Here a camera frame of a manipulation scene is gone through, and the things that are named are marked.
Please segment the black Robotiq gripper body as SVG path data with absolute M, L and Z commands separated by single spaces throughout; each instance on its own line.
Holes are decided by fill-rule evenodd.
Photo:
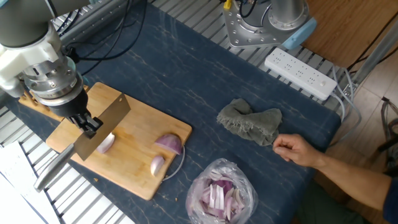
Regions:
M 66 102 L 65 100 L 47 100 L 46 105 L 50 110 L 61 117 L 72 117 L 75 115 L 90 114 L 87 109 L 88 95 L 84 89 L 72 100 Z

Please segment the person's bare hand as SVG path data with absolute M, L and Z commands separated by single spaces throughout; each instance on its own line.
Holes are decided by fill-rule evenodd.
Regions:
M 273 143 L 273 151 L 287 162 L 319 168 L 325 165 L 323 153 L 298 134 L 280 134 Z

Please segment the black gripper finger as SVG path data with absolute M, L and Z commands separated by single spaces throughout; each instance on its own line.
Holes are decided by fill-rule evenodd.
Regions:
M 67 116 L 67 120 L 77 126 L 81 131 L 89 130 L 88 117 L 89 113 L 74 114 L 72 116 Z
M 103 125 L 103 122 L 97 118 L 92 118 L 91 116 L 85 116 L 83 119 L 83 127 L 82 131 L 83 134 L 88 138 L 91 139 L 96 135 L 97 130 Z

